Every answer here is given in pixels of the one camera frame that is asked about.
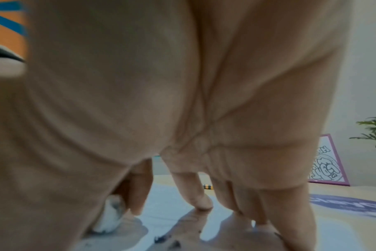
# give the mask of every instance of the hand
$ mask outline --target hand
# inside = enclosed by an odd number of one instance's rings
[[[202,171],[224,206],[313,250],[307,176],[350,1],[27,7],[28,72],[0,126],[0,215],[15,226],[1,227],[0,250],[66,249],[130,168],[157,153],[195,207],[211,207]]]

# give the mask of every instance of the finger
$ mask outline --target finger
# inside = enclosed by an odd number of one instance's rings
[[[255,189],[233,184],[233,194],[240,212],[247,218],[254,220],[257,227],[268,223],[261,199]]]
[[[294,251],[312,251],[316,224],[305,183],[283,190],[259,190],[264,211],[286,245]]]
[[[220,181],[212,177],[210,179],[212,181],[214,192],[219,203],[221,203],[221,205],[228,209],[238,212],[239,207],[235,201],[232,183],[229,181]]]
[[[150,192],[152,182],[152,159],[147,159],[132,167],[129,175],[115,189],[126,202],[126,207],[134,215],[140,215]]]
[[[199,210],[213,208],[213,202],[205,194],[203,185],[197,173],[171,173],[181,196],[186,202]]]

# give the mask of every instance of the white wall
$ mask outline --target white wall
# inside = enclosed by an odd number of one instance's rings
[[[356,0],[350,44],[324,133],[333,137],[352,185],[376,186],[375,141],[356,121],[376,116],[376,0]]]

